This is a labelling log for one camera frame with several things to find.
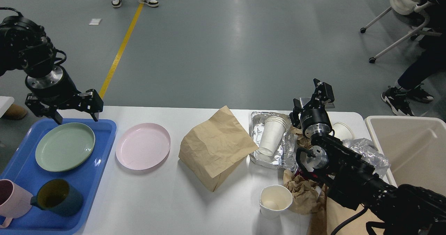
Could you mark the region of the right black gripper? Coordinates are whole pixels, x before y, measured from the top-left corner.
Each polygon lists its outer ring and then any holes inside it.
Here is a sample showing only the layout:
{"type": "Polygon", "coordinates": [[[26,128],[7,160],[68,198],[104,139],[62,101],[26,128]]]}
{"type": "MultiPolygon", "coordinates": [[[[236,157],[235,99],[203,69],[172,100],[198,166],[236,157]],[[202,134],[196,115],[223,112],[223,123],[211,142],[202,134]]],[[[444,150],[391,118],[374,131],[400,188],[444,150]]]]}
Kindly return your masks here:
{"type": "Polygon", "coordinates": [[[325,108],[335,108],[332,86],[318,79],[313,79],[315,90],[310,98],[310,109],[303,111],[298,99],[293,99],[294,108],[289,114],[291,125],[302,129],[307,138],[327,136],[332,132],[332,125],[325,108]]]}

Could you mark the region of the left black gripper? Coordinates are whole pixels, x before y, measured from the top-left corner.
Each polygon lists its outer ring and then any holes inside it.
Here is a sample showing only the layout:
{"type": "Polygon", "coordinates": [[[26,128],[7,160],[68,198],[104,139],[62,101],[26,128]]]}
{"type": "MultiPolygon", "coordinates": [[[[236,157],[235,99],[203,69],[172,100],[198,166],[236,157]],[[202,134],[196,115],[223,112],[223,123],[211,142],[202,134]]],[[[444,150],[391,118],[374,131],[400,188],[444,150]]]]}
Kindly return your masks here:
{"type": "Polygon", "coordinates": [[[27,76],[25,85],[32,94],[27,94],[24,103],[36,117],[47,117],[62,125],[63,117],[57,110],[75,107],[90,114],[95,122],[99,121],[104,106],[99,93],[95,89],[81,93],[62,66],[53,66],[44,77],[27,76]]]}

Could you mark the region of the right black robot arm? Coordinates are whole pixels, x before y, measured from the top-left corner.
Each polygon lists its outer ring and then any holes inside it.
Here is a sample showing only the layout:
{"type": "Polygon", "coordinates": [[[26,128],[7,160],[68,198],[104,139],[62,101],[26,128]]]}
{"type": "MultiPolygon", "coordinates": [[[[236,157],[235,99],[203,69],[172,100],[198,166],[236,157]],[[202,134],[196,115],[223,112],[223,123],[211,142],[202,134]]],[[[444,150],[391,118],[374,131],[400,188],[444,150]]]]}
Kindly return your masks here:
{"type": "Polygon", "coordinates": [[[306,105],[294,99],[291,123],[310,139],[312,148],[297,147],[296,162],[302,174],[328,187],[328,197],[341,206],[356,210],[364,208],[336,227],[335,235],[344,226],[367,211],[380,222],[367,222],[368,234],[374,228],[385,235],[444,235],[445,197],[431,190],[402,184],[392,186],[374,173],[373,165],[361,154],[343,145],[334,137],[325,105],[335,100],[331,85],[314,79],[315,91],[306,105]]]}

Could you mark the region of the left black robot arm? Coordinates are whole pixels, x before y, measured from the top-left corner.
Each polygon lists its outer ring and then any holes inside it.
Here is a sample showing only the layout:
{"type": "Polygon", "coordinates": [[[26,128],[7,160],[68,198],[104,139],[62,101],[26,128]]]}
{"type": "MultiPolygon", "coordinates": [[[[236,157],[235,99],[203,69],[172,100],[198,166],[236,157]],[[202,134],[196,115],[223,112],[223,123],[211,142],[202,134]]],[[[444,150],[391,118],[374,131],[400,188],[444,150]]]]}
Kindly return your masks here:
{"type": "Polygon", "coordinates": [[[64,51],[54,47],[41,25],[25,18],[20,12],[3,19],[0,26],[1,74],[22,70],[30,90],[25,105],[37,117],[53,119],[61,125],[58,110],[74,109],[99,120],[103,101],[95,89],[79,91],[67,70],[64,51]]]}

